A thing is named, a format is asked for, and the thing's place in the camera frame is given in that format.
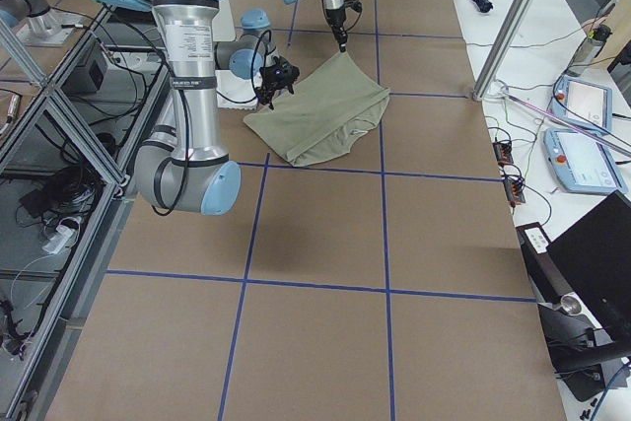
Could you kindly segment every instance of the white desk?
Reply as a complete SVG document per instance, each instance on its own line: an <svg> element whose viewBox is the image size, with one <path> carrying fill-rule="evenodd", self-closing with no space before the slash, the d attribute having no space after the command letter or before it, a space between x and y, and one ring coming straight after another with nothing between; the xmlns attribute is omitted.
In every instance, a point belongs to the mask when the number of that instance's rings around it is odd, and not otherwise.
<svg viewBox="0 0 631 421"><path fill-rule="evenodd" d="M490 0L493 10L481 14L471 0L454 0L463 36L467 42L467 52L473 74L477 78L482 65L491 49L490 46L478 46L470 43L490 44L500 30L504 18L513 0ZM497 78L510 86L529 88L535 85L551 85L567 67L574 51L585 34L565 0L534 0L526 17L513 40L513 45L531 45L547 43L574 32L567 38L554 41L545 46L530 48L511 48L498 72ZM613 91L613 110L629 115L631 109L605 69L588 69L582 79L602 84ZM511 90L512 94L546 109L550 97L551 86L539 87L530 91ZM506 129L515 139L532 140L532 134L510 125L509 120L521 127L536 131L540 117L534 112L511 102L484 101L487 116L494 117L499 126ZM495 120L488 120L489 126L497 125ZM530 166L526 174L526 184L543 195L552 205L552 217L545 226L545 231L554 240L588 211L595 207L603 196L574 194L563 190L551 170L543 152L542 132L555 125L546 120L539 134L530 157ZM614 119L613 133L625 140L631 139L631 122ZM498 138L505 138L499 132ZM530 144L516 142L513 145L515 163L526 173L527 156ZM612 153L613 158L624 157ZM627 184L631 184L631 168L621 167ZM526 204L517 207L514 215L516 226L530 222L543 222L548 214L547 204L530 190L525 191ZM587 403L578 402L565 384L559 383L568 419L577 419L584 409L590 408ZM596 421L627 421L631 413L631 388L612 390L604 402Z"/></svg>

